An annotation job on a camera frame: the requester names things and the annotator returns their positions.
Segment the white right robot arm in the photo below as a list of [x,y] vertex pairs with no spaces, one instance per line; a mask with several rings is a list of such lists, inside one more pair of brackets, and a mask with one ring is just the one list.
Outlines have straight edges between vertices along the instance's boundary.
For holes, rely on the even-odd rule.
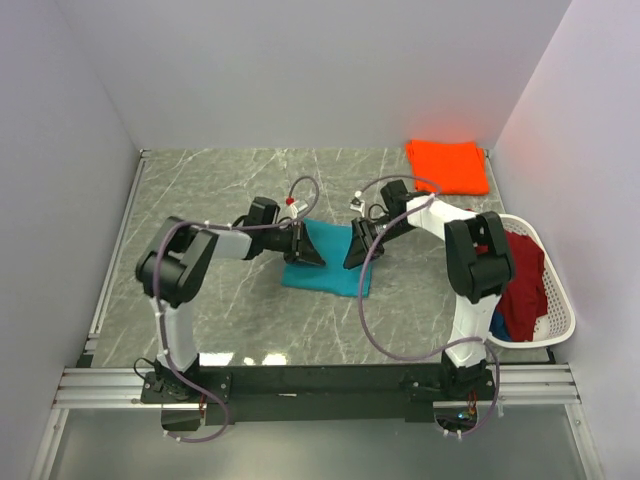
[[386,179],[381,189],[386,212],[376,219],[365,211],[363,192],[354,193],[350,209],[359,216],[351,221],[351,242],[343,267],[361,269],[358,289],[362,290],[368,264],[384,254],[385,242],[413,230],[441,240],[455,309],[449,341],[424,356],[441,356],[435,366],[438,380],[427,389],[460,399],[481,386],[493,386],[486,366],[486,340],[493,313],[516,273],[500,215],[474,213],[439,200],[437,187],[431,193],[410,192],[403,181]]

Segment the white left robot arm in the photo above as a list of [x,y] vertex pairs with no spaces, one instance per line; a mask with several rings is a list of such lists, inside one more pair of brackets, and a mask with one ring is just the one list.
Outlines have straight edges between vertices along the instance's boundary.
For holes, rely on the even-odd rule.
[[252,260],[278,252],[287,264],[325,266],[303,219],[314,203],[286,199],[285,207],[256,197],[246,214],[226,225],[168,217],[138,260],[135,276],[155,315],[158,353],[148,390],[174,402],[207,397],[198,376],[193,301],[216,259]]

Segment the teal polo shirt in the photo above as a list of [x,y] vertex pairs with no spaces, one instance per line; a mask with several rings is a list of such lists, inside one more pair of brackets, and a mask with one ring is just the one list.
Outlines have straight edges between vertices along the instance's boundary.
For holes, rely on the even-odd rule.
[[357,297],[362,267],[351,270],[343,267],[351,243],[351,228],[312,219],[305,220],[304,223],[314,247],[326,265],[288,264],[284,268],[281,285],[343,297]]

